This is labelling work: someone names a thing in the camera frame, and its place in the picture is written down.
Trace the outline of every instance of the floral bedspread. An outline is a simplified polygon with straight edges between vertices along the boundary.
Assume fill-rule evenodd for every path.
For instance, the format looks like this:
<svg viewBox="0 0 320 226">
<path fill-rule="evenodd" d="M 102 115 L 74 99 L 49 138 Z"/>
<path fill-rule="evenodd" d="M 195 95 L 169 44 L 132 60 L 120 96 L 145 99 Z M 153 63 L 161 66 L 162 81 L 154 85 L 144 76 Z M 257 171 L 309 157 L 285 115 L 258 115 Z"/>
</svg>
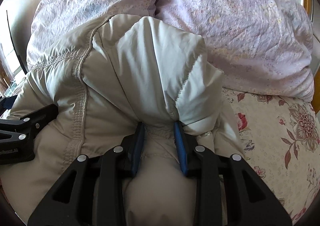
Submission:
<svg viewBox="0 0 320 226">
<path fill-rule="evenodd" d="M 237 118 L 247 162 L 295 224 L 320 189 L 320 125 L 311 104 L 230 89 L 223 95 Z"/>
</svg>

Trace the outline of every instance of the white puffer jacket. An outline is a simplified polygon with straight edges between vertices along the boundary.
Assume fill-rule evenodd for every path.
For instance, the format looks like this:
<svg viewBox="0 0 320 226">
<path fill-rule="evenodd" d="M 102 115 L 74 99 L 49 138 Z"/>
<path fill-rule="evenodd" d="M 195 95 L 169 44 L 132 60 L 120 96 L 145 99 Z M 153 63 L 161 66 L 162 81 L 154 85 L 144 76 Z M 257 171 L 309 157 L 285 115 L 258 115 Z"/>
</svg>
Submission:
<svg viewBox="0 0 320 226">
<path fill-rule="evenodd" d="M 142 121 L 139 171 L 123 187 L 127 225 L 191 226 L 196 181 L 180 171 L 173 123 L 219 155 L 241 154 L 222 79 L 202 37 L 151 17 L 102 17 L 67 33 L 28 73 L 9 116 L 59 107 L 35 139 L 35 159 L 0 167 L 12 207 L 27 222 L 79 154 L 104 154 Z"/>
</svg>

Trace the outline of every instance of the blue gripper pad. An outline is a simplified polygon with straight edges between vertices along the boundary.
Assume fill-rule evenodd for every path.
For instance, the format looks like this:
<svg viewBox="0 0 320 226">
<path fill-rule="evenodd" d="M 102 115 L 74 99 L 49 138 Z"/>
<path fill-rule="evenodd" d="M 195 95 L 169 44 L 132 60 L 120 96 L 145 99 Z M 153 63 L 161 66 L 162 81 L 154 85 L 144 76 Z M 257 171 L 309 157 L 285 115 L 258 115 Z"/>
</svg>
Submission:
<svg viewBox="0 0 320 226">
<path fill-rule="evenodd" d="M 138 134 L 137 134 L 137 141 L 134 146 L 133 150 L 133 158 L 132 158 L 132 166 L 131 166 L 131 173 L 133 176 L 136 175 L 139 164 L 140 164 L 140 158 L 141 158 L 141 152 L 143 148 L 143 142 L 144 142 L 144 125 L 143 123 L 138 124 Z"/>
<path fill-rule="evenodd" d="M 5 109 L 11 109 L 16 98 L 17 98 L 17 95 L 13 96 L 13 97 L 6 98 L 4 101 L 3 107 Z"/>
<path fill-rule="evenodd" d="M 183 142 L 184 132 L 180 130 L 179 122 L 175 122 L 173 126 L 174 139 L 176 143 L 178 160 L 183 175 L 188 174 L 187 152 Z"/>
</svg>

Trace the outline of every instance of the pillow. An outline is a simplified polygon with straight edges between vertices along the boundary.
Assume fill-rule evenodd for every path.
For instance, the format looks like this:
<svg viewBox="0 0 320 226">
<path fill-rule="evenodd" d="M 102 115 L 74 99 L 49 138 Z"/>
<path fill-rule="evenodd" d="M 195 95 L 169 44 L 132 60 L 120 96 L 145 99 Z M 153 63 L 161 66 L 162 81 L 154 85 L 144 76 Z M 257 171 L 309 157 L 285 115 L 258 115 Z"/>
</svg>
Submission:
<svg viewBox="0 0 320 226">
<path fill-rule="evenodd" d="M 31 25 L 27 63 L 31 70 L 59 36 L 105 14 L 154 16 L 156 0 L 42 0 Z"/>
<path fill-rule="evenodd" d="M 204 37 L 224 87 L 312 100 L 312 26 L 295 0 L 158 0 L 156 8 L 157 19 Z"/>
</svg>

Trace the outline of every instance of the black clamp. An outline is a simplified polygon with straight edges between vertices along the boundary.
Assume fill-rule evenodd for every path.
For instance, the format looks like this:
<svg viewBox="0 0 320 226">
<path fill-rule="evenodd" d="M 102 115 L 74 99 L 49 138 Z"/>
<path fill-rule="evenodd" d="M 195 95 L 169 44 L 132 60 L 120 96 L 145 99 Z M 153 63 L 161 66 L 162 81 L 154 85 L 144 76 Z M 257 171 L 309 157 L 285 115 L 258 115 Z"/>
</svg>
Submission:
<svg viewBox="0 0 320 226">
<path fill-rule="evenodd" d="M 174 136 L 181 171 L 198 179 L 194 225 L 222 226 L 222 175 L 227 226 L 292 226 L 276 196 L 240 155 L 216 155 L 198 145 L 194 136 L 185 134 L 178 122 L 174 124 Z"/>
<path fill-rule="evenodd" d="M 125 226 L 122 179 L 133 178 L 139 167 L 144 125 L 104 155 L 80 155 L 41 200 L 28 226 L 92 225 L 93 190 L 99 178 L 96 225 Z"/>
<path fill-rule="evenodd" d="M 0 113 L 11 109 L 17 96 L 0 100 Z M 34 159 L 34 139 L 58 115 L 54 104 L 34 111 L 20 120 L 0 119 L 0 165 Z"/>
<path fill-rule="evenodd" d="M 220 177 L 225 185 L 228 226 L 292 226 L 290 216 L 262 179 L 238 154 L 215 155 L 184 134 L 179 122 L 174 136 L 181 171 L 198 179 L 194 225 L 222 226 Z M 125 226 L 122 179 L 137 173 L 144 125 L 104 155 L 80 155 L 47 192 L 28 226 L 91 226 L 93 191 L 99 179 L 96 226 Z"/>
</svg>

